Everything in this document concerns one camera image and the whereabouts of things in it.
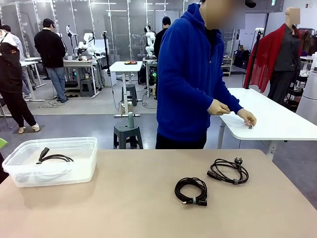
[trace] stool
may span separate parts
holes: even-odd
[[[95,94],[93,89],[92,79],[81,79],[80,80],[80,96],[81,97],[92,97]]]
[[[119,146],[119,149],[126,149],[127,143],[130,143],[131,147],[137,148],[139,145],[140,149],[143,149],[140,128],[138,126],[130,128],[124,123],[116,124],[113,128],[113,148],[117,149]]]
[[[138,99],[137,99],[137,90],[135,89],[135,85],[134,84],[127,84],[126,88],[127,88],[127,92],[128,91],[130,92],[130,96],[128,96],[128,98],[132,98],[132,104],[133,104],[133,106],[136,106]],[[122,101],[124,102],[123,87],[122,87]]]

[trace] white robot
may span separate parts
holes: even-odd
[[[145,50],[148,53],[148,58],[153,57],[153,51],[154,51],[154,42],[155,42],[155,33],[150,30],[150,27],[147,25],[144,28],[144,31],[146,32],[147,42],[149,46],[145,47]]]
[[[81,41],[78,46],[78,54],[82,54],[87,51],[89,55],[95,55],[96,47],[95,47],[95,37],[93,33],[86,33],[84,35],[85,44]]]

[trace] sneaker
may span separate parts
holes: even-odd
[[[62,100],[61,103],[66,103],[69,99],[66,98],[66,100]]]
[[[20,127],[20,128],[19,128],[19,134],[23,134],[23,133],[24,133],[24,128],[25,128],[25,127]]]
[[[31,99],[32,98],[32,95],[31,94],[25,94],[23,96],[24,99]]]
[[[38,132],[40,130],[40,126],[36,123],[35,125],[32,126],[32,129],[35,131],[35,132]]]

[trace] blue hoodie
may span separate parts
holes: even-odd
[[[199,7],[189,5],[168,28],[159,52],[158,133],[177,141],[196,141],[206,133],[213,99],[235,113],[242,108],[222,81],[221,33],[211,50]]]

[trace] cap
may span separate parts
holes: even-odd
[[[53,27],[55,28],[54,24],[55,24],[55,22],[52,21],[52,20],[49,19],[49,18],[45,18],[45,19],[43,20],[43,26],[44,26],[44,27],[50,27],[51,25],[53,25]]]
[[[254,8],[257,4],[252,0],[246,0],[246,6],[249,8]]]

